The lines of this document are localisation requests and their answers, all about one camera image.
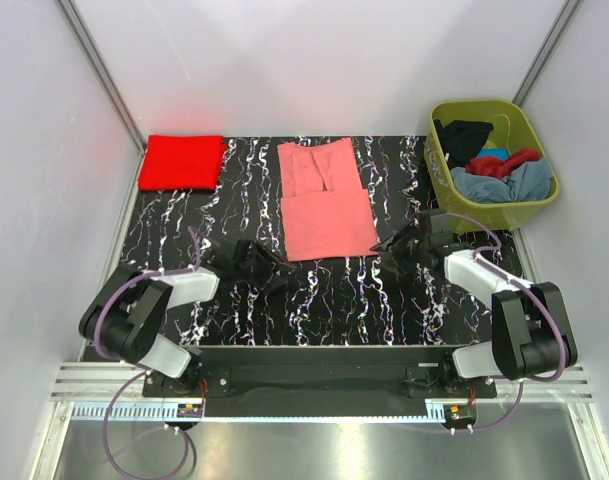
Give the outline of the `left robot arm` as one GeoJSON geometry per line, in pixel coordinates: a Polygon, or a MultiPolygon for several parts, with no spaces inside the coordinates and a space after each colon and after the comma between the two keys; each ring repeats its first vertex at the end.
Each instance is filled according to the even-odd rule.
{"type": "Polygon", "coordinates": [[[246,283],[272,294],[287,284],[293,266],[257,241],[195,246],[192,264],[176,270],[119,266],[82,315],[78,331],[103,358],[143,368],[173,396],[189,396],[204,385],[200,355],[161,333],[166,313],[179,306],[207,303],[222,286],[246,283]]]}

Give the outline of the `folded red t shirt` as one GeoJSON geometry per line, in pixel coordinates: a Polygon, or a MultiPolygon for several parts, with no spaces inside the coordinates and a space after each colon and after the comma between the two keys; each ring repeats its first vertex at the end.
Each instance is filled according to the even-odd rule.
{"type": "Polygon", "coordinates": [[[214,191],[227,145],[222,136],[151,135],[138,177],[140,191],[214,191]]]}

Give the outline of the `dark red garment in bin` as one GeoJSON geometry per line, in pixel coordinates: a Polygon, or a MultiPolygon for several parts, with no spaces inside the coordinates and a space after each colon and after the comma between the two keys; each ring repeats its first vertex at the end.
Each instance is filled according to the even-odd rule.
{"type": "Polygon", "coordinates": [[[510,155],[506,161],[495,157],[476,157],[466,165],[465,171],[472,175],[503,179],[523,164],[540,159],[541,155],[538,150],[523,148],[510,155]]]}

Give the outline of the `bright blue garment in bin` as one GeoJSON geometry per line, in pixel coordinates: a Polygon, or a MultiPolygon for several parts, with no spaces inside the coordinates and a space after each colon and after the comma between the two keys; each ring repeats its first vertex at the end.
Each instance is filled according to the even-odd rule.
{"type": "Polygon", "coordinates": [[[506,161],[509,156],[510,154],[505,148],[485,148],[478,154],[478,158],[495,157],[501,161],[506,161]]]}

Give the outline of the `aluminium frame rail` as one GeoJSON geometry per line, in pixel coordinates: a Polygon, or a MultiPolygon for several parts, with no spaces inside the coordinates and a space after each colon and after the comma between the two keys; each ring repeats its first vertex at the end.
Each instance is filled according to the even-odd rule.
{"type": "Polygon", "coordinates": [[[578,367],[554,383],[494,378],[455,392],[430,387],[435,371],[433,364],[214,365],[203,368],[199,391],[173,396],[135,367],[65,363],[50,399],[70,403],[79,420],[429,424],[477,418],[483,404],[506,409],[517,396],[533,403],[592,398],[578,367]]]}

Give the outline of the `left aluminium corner post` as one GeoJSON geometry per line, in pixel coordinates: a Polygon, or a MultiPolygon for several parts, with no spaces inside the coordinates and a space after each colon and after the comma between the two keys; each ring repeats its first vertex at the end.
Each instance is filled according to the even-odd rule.
{"type": "Polygon", "coordinates": [[[86,58],[102,90],[111,103],[118,119],[124,127],[129,139],[139,154],[143,154],[147,141],[131,114],[122,94],[119,91],[101,52],[93,39],[76,2],[72,0],[55,0],[55,5],[77,41],[83,56],[86,58]]]}

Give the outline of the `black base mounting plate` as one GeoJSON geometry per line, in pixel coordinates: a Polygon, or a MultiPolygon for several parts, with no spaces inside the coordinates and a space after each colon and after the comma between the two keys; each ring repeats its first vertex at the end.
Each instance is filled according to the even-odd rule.
{"type": "Polygon", "coordinates": [[[461,348],[204,347],[184,379],[159,372],[136,381],[130,401],[179,402],[189,421],[377,422],[435,418],[435,399],[496,399],[499,380],[555,378],[553,342],[493,355],[490,343],[461,348]]]}

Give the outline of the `aluminium corner post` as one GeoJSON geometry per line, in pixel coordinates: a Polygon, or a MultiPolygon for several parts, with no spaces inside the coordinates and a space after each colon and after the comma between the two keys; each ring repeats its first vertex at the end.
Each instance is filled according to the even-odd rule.
{"type": "Polygon", "coordinates": [[[86,58],[102,90],[111,103],[118,119],[124,127],[129,139],[139,154],[143,154],[147,141],[131,114],[122,94],[119,91],[101,52],[93,39],[76,2],[72,0],[55,0],[55,5],[77,41],[83,56],[86,58]]]}
{"type": "Polygon", "coordinates": [[[513,97],[512,102],[518,107],[523,107],[526,103],[583,3],[583,0],[565,0],[563,2],[513,97]]]}

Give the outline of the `grey blue garment in bin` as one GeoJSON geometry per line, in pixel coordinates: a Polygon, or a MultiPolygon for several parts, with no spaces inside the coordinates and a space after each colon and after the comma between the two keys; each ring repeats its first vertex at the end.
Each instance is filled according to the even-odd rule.
{"type": "Polygon", "coordinates": [[[502,179],[466,173],[462,167],[453,168],[450,174],[456,190],[479,204],[543,201],[550,196],[553,180],[546,159],[526,162],[502,179]]]}

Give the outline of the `pink t shirt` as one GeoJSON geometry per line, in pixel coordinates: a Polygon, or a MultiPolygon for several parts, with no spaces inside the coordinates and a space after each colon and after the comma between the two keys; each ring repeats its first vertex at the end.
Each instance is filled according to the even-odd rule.
{"type": "Polygon", "coordinates": [[[366,257],[378,243],[349,138],[278,147],[285,251],[291,262],[366,257]]]}

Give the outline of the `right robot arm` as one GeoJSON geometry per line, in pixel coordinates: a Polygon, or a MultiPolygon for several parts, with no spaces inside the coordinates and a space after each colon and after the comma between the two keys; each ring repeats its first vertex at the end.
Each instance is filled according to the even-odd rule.
{"type": "Polygon", "coordinates": [[[533,283],[484,257],[484,248],[459,242],[455,215],[423,210],[373,246],[385,268],[398,276],[421,266],[468,292],[491,312],[489,341],[459,347],[440,361],[430,387],[460,396],[475,384],[507,380],[554,382],[576,365],[578,350],[562,292],[551,282],[533,283]]]}

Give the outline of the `olive green plastic bin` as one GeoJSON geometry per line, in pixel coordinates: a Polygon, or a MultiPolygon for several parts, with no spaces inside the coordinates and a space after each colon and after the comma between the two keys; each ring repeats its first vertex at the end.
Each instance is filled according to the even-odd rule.
{"type": "Polygon", "coordinates": [[[515,230],[561,183],[525,113],[498,99],[442,102],[429,114],[424,159],[440,208],[515,230]]]}

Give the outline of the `right aluminium corner post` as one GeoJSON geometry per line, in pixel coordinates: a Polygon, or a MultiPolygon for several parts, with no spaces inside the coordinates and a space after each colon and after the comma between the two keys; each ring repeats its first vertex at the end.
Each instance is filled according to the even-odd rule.
{"type": "Polygon", "coordinates": [[[523,107],[526,103],[583,3],[583,0],[565,0],[563,2],[513,97],[512,102],[518,107],[523,107]]]}

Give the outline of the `black garment in bin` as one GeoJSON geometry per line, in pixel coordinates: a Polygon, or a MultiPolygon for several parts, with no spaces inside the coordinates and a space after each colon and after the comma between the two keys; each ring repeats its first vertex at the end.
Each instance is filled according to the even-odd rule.
{"type": "Polygon", "coordinates": [[[457,165],[475,158],[494,129],[492,123],[483,121],[453,120],[444,126],[436,119],[433,125],[443,152],[457,165]]]}

